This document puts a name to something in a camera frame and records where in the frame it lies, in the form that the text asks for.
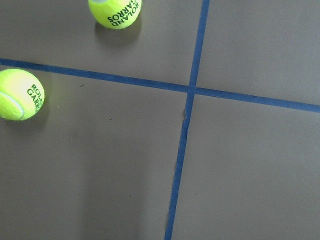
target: floor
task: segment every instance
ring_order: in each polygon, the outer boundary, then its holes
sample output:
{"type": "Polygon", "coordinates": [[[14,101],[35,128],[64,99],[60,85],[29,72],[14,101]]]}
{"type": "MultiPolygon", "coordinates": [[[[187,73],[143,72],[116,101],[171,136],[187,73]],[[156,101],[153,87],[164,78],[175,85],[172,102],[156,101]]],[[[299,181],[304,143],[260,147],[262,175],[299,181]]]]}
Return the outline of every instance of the floor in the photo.
{"type": "Polygon", "coordinates": [[[2,0],[0,70],[46,102],[0,120],[0,239],[320,239],[319,9],[2,0]]]}

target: tennis ball seam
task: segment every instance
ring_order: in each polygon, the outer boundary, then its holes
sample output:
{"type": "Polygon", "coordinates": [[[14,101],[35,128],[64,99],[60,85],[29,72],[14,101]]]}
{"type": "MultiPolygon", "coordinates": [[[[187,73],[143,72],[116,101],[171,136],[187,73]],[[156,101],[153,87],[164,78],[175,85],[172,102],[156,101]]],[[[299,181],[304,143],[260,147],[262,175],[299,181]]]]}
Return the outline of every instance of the tennis ball seam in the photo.
{"type": "Polygon", "coordinates": [[[18,103],[12,96],[4,93],[3,91],[0,91],[0,94],[6,96],[6,97],[9,98],[11,101],[13,101],[17,106],[19,106],[22,115],[21,115],[17,120],[20,120],[21,118],[23,118],[23,116],[25,115],[25,111],[24,111],[24,109],[21,107],[20,103],[18,103]]]}

